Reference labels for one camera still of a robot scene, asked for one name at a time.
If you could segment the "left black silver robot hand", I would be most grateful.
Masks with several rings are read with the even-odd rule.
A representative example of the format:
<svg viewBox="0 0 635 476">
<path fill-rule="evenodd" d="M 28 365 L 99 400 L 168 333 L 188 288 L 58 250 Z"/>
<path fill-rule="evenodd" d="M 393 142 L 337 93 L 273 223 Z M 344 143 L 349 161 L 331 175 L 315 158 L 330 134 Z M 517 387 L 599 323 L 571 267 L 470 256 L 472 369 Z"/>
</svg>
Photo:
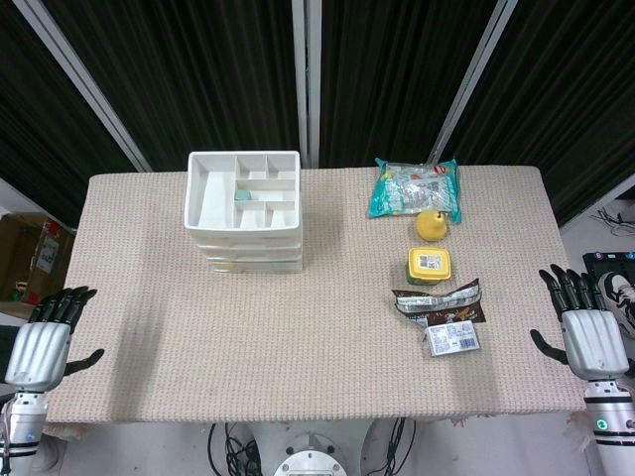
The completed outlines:
<svg viewBox="0 0 635 476">
<path fill-rule="evenodd" d="M 105 350 L 68 361 L 69 347 L 87 303 L 97 290 L 87 286 L 67 288 L 44 297 L 17 331 L 4 381 L 18 392 L 46 393 L 63 378 L 94 366 Z"/>
</svg>

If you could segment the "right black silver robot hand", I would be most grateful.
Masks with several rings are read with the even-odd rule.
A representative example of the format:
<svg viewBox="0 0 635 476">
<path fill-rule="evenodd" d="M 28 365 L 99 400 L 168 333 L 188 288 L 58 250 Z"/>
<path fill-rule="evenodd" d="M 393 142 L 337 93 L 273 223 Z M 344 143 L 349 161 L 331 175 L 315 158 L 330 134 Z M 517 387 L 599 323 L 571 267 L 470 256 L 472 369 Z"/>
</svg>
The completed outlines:
<svg viewBox="0 0 635 476">
<path fill-rule="evenodd" d="M 634 334 L 634 295 L 628 282 L 616 283 L 608 273 L 596 280 L 556 264 L 539 271 L 557 315 L 565 347 L 550 345 L 537 329 L 530 336 L 546 357 L 568 366 L 588 382 L 614 380 L 631 374 L 634 361 L 627 357 L 622 335 Z"/>
</svg>

